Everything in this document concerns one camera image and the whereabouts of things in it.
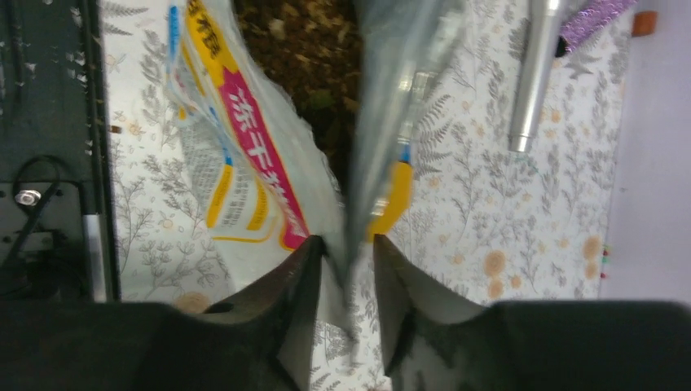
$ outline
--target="black object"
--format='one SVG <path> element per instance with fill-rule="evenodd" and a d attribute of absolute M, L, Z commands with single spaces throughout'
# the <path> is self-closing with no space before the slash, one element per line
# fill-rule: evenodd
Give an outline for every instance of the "black object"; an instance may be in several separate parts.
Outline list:
<path fill-rule="evenodd" d="M 206 314 L 162 304 L 0 302 L 0 389 L 307 390 L 323 242 Z"/>
<path fill-rule="evenodd" d="M 119 298 L 98 20 L 0 2 L 0 299 Z"/>
<path fill-rule="evenodd" d="M 394 391 L 691 389 L 685 306 L 508 301 L 454 323 L 464 299 L 435 287 L 384 236 L 374 246 L 382 358 Z M 419 305 L 425 296 L 447 314 Z"/>

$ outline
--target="fern leaf print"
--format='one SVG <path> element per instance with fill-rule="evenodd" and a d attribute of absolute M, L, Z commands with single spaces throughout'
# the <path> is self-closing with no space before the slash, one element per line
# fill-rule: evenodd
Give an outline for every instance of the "fern leaf print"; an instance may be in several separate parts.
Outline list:
<path fill-rule="evenodd" d="M 448 157 L 450 152 L 439 152 L 438 146 L 449 133 L 452 120 L 444 121 L 447 110 L 447 102 L 451 99 L 449 94 L 443 94 L 436 98 L 427 107 L 427 112 L 422 116 L 417 126 L 416 155 L 413 161 L 415 180 L 429 174 L 441 173 L 438 168 L 440 160 Z"/>
<path fill-rule="evenodd" d="M 103 33 L 111 35 L 130 36 L 131 32 L 117 27 L 115 24 L 106 22 L 109 18 L 122 18 L 128 16 L 141 15 L 148 11 L 148 7 L 128 7 L 116 2 L 101 2 L 101 20 Z"/>
<path fill-rule="evenodd" d="M 103 18 L 133 16 L 143 14 L 146 11 L 148 11 L 146 7 L 128 7 L 116 2 L 102 2 L 101 6 L 101 16 Z"/>

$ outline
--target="table surface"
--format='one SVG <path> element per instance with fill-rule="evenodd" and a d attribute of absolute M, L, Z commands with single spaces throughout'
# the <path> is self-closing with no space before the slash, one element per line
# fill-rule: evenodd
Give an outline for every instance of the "table surface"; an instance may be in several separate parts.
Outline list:
<path fill-rule="evenodd" d="M 122 297 L 220 300 L 231 276 L 179 169 L 173 109 L 147 77 L 164 72 L 167 2 L 102 4 L 109 120 L 123 129 L 111 135 Z M 632 12 L 554 61 L 533 149 L 514 155 L 507 134 L 526 17 L 524 2 L 469 2 L 466 38 L 418 127 L 412 206 L 389 234 L 412 262 L 481 304 L 594 298 L 600 285 Z M 365 365 L 347 379 L 334 371 L 344 362 L 342 334 L 321 324 L 316 389 L 385 383 L 371 254 L 364 258 L 356 304 Z M 196 267 L 176 275 L 182 262 Z"/>

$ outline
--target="plastic bag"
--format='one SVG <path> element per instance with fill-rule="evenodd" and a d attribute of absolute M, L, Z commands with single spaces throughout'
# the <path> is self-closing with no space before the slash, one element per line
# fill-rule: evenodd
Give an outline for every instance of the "plastic bag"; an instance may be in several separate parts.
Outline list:
<path fill-rule="evenodd" d="M 371 240 L 386 233 L 410 203 L 414 126 L 429 87 L 463 36 L 465 3 L 354 0 L 365 45 L 364 79 L 349 178 L 350 253 L 339 279 L 348 279 L 366 234 Z"/>
<path fill-rule="evenodd" d="M 167 77 L 193 190 L 236 290 L 308 235 L 344 252 L 336 179 L 309 125 L 249 58 L 232 2 L 171 1 Z M 318 318 L 345 327 L 340 290 L 322 270 Z"/>

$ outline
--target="black cable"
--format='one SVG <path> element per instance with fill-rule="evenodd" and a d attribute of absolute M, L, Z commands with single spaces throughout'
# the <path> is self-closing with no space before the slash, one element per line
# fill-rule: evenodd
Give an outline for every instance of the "black cable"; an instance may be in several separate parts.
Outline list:
<path fill-rule="evenodd" d="M 53 173 L 55 174 L 55 176 L 53 177 L 51 182 L 53 182 L 53 183 L 62 182 L 62 181 L 60 181 L 60 169 L 59 169 L 60 162 L 59 162 L 59 160 L 55 159 L 52 156 L 36 156 L 33 159 L 24 163 L 20 167 L 19 171 L 17 171 L 17 175 L 15 176 L 15 180 L 12 182 L 12 194 L 13 195 L 16 196 L 20 192 L 20 180 L 21 180 L 22 176 L 24 175 L 24 173 L 26 173 L 26 171 L 29 168 L 33 167 L 36 163 L 42 163 L 42 162 L 50 164 L 51 167 L 53 168 Z M 22 212 L 24 212 L 26 217 L 29 217 L 29 214 L 32 212 L 32 207 L 27 206 L 27 205 L 22 205 L 18 202 L 15 202 L 15 203 L 16 203 L 17 207 L 19 209 L 21 209 Z M 37 225 L 37 228 L 39 230 L 43 230 L 43 227 L 40 224 Z"/>
<path fill-rule="evenodd" d="M 46 192 L 43 193 L 41 199 L 38 201 L 38 204 L 36 204 L 36 206 L 33 207 L 33 210 L 29 214 L 29 218 L 27 219 L 26 223 L 24 224 L 24 227 L 20 231 L 19 236 L 17 236 L 17 240 L 15 240 L 15 242 L 13 243 L 10 252 L 7 254 L 7 257 L 5 257 L 3 266 L 17 266 L 16 263 L 19 260 L 19 253 L 21 249 L 26 244 L 26 240 L 29 238 L 29 235 L 31 235 L 34 228 L 36 228 L 36 225 L 38 224 L 38 219 L 41 218 L 41 214 L 43 213 L 43 209 L 46 208 L 48 202 L 51 200 L 51 198 L 53 198 L 55 193 L 58 192 L 58 186 L 59 182 L 53 182 L 48 187 L 48 190 L 46 190 Z"/>
<path fill-rule="evenodd" d="M 24 291 L 31 286 L 31 283 L 26 279 L 27 266 L 25 264 L 25 261 L 23 259 L 20 259 L 19 254 L 24 245 L 26 244 L 29 235 L 31 235 L 33 230 L 39 225 L 39 220 L 41 218 L 41 215 L 43 214 L 43 210 L 48 205 L 48 202 L 58 192 L 58 186 L 61 182 L 59 172 L 59 161 L 51 156 L 37 156 L 27 161 L 17 172 L 15 180 L 12 184 L 12 191 L 15 195 L 20 191 L 20 180 L 22 175 L 26 172 L 27 169 L 39 162 L 50 163 L 53 167 L 53 170 L 55 171 L 55 176 L 53 177 L 53 180 L 51 181 L 51 185 L 48 187 L 48 190 L 46 190 L 42 194 L 41 199 L 35 206 L 33 206 L 32 208 L 22 208 L 26 205 L 21 205 L 17 203 L 17 206 L 19 206 L 22 209 L 22 211 L 24 211 L 24 213 L 27 215 L 27 221 L 22 227 L 22 230 L 20 231 L 12 247 L 10 248 L 10 252 L 5 257 L 5 261 L 0 266 L 0 269 L 5 270 L 4 274 L 6 276 L 15 276 L 11 277 L 11 279 L 15 280 L 14 283 L 10 284 L 12 292 L 2 292 L 2 295 L 4 297 L 11 297 L 15 292 Z"/>

